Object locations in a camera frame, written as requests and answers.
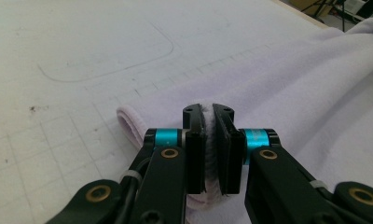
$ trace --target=fabric fold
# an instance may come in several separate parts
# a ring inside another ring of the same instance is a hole
[[[253,60],[122,105],[117,116],[126,135],[140,148],[147,128],[182,128],[182,109],[190,104],[201,103],[205,108],[212,103],[227,105],[235,110],[237,128],[272,128],[292,155],[303,155],[299,160],[316,160],[303,153],[306,145],[309,150],[322,150],[317,160],[326,160],[331,157],[331,148],[323,150],[321,143],[307,142],[317,134],[325,136],[319,124],[331,117],[329,113],[340,111],[337,106],[345,96],[372,72],[373,18],[346,34],[324,29]],[[348,111],[341,111],[348,116]],[[358,139],[350,141],[357,144]],[[352,172],[352,167],[338,168]],[[206,185],[212,186],[211,191],[189,196],[188,207],[205,209],[222,201],[216,179],[208,177]],[[194,215],[199,213],[188,213],[191,223],[204,220]]]

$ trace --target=white towel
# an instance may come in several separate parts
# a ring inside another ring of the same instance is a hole
[[[123,105],[117,115],[140,148],[147,128],[182,128],[182,109],[190,104],[202,103],[207,116],[211,103],[227,105],[235,110],[237,128],[274,129],[283,147],[330,187],[351,179],[373,187],[372,80],[369,19],[346,34],[324,29],[255,60]],[[189,196],[189,208],[221,201],[217,183],[209,179],[207,194]],[[208,212],[188,210],[187,219],[245,223],[243,197],[242,193]]]

